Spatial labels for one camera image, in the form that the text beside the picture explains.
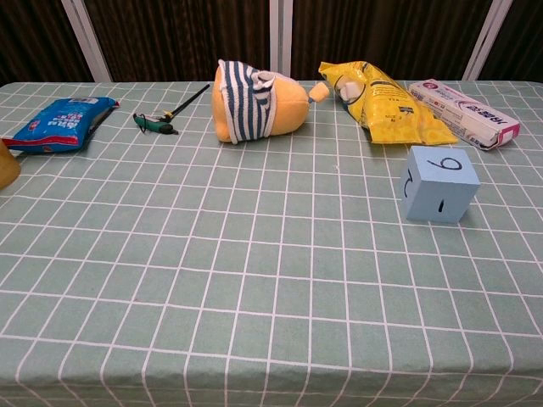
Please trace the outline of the blue numbered foam cube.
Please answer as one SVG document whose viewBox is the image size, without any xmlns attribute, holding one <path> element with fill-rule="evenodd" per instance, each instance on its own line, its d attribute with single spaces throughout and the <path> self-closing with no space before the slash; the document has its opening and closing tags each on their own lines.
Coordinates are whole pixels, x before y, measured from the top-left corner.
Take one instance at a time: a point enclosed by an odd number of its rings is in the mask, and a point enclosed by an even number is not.
<svg viewBox="0 0 543 407">
<path fill-rule="evenodd" d="M 413 146 L 400 177 L 401 213 L 408 220 L 456 224 L 479 187 L 465 150 Z"/>
</svg>

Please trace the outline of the green checked tablecloth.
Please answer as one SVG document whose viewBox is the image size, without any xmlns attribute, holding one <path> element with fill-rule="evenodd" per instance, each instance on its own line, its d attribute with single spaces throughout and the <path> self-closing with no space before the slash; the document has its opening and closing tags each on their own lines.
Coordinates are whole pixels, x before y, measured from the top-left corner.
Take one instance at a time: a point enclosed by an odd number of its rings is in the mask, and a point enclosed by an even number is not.
<svg viewBox="0 0 543 407">
<path fill-rule="evenodd" d="M 466 146 L 455 225 L 400 215 L 408 150 L 334 99 L 217 141 L 198 82 L 11 83 L 0 137 L 59 98 L 120 106 L 0 191 L 0 407 L 543 407 L 543 84 L 459 82 L 520 121 Z"/>
</svg>

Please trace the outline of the yellow striped plush toy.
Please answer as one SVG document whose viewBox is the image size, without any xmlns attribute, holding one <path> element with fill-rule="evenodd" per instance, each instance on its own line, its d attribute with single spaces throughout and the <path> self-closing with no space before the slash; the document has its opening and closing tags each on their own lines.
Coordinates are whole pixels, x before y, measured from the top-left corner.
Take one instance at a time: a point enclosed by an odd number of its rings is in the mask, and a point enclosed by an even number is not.
<svg viewBox="0 0 543 407">
<path fill-rule="evenodd" d="M 221 59 L 211 93 L 217 139 L 238 144 L 291 133 L 328 95 L 322 82 L 306 91 L 285 75 Z"/>
</svg>

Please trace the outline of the yellow snack bag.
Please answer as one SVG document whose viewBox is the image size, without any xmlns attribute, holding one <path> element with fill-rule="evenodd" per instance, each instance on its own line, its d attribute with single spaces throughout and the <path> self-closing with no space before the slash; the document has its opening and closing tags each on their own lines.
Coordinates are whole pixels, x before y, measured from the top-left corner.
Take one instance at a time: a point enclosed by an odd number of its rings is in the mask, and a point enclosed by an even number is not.
<svg viewBox="0 0 543 407">
<path fill-rule="evenodd" d="M 457 142 L 428 107 L 373 64 L 322 62 L 319 73 L 350 116 L 369 130 L 373 143 L 433 146 Z"/>
</svg>

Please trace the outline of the white pink toothpaste box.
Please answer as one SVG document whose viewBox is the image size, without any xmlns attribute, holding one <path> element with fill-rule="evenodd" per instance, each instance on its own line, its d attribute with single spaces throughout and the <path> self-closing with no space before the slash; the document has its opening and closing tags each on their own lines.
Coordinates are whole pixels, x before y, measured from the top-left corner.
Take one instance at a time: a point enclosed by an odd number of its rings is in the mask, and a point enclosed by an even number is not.
<svg viewBox="0 0 543 407">
<path fill-rule="evenodd" d="M 507 144 L 520 132 L 517 120 L 437 80 L 412 83 L 409 92 L 427 105 L 455 136 L 483 151 Z"/>
</svg>

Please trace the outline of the blue snack packet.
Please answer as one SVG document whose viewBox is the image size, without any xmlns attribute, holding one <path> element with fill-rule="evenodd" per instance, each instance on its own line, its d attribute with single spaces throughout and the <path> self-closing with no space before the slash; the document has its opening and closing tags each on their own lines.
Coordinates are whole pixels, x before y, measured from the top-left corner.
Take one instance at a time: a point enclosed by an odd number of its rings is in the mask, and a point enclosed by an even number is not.
<svg viewBox="0 0 543 407">
<path fill-rule="evenodd" d="M 94 130 L 120 104 L 113 98 L 61 98 L 48 105 L 11 138 L 7 148 L 25 153 L 81 149 Z"/>
</svg>

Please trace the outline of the yellow cup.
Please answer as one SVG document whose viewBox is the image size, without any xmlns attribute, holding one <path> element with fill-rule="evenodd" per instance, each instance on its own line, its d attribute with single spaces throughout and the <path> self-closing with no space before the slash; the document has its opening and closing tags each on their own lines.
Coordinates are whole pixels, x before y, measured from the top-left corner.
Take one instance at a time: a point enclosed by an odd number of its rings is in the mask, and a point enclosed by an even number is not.
<svg viewBox="0 0 543 407">
<path fill-rule="evenodd" d="M 19 162 L 0 139 L 0 190 L 12 184 L 19 175 Z"/>
</svg>

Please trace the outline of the green handled hex key tool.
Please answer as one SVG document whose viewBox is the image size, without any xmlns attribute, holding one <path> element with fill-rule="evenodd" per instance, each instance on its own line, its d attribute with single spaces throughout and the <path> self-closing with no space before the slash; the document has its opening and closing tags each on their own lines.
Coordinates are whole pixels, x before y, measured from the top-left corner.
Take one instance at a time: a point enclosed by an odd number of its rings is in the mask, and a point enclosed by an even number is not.
<svg viewBox="0 0 543 407">
<path fill-rule="evenodd" d="M 171 122 L 179 113 L 181 113 L 186 107 L 188 107 L 209 87 L 210 84 L 206 84 L 194 95 L 192 95 L 186 101 L 182 102 L 182 104 L 175 108 L 173 111 L 165 111 L 162 116 L 150 116 L 134 113 L 132 115 L 132 118 L 142 133 L 145 133 L 146 131 L 151 131 L 164 135 L 178 135 L 178 131 L 173 127 Z"/>
</svg>

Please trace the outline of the white screen frame post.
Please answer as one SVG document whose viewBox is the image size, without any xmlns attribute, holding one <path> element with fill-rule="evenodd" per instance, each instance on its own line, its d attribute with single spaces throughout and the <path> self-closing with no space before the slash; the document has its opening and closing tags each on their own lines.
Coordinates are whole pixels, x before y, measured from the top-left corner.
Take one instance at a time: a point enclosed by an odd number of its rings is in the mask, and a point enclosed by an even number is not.
<svg viewBox="0 0 543 407">
<path fill-rule="evenodd" d="M 478 39 L 475 42 L 470 59 L 464 70 L 463 81 L 476 81 L 479 78 L 511 5 L 512 0 L 492 0 Z"/>
<path fill-rule="evenodd" d="M 111 75 L 83 0 L 61 0 L 72 30 L 95 82 L 111 82 Z"/>
<path fill-rule="evenodd" d="M 291 76 L 294 0 L 269 0 L 270 70 Z"/>
</svg>

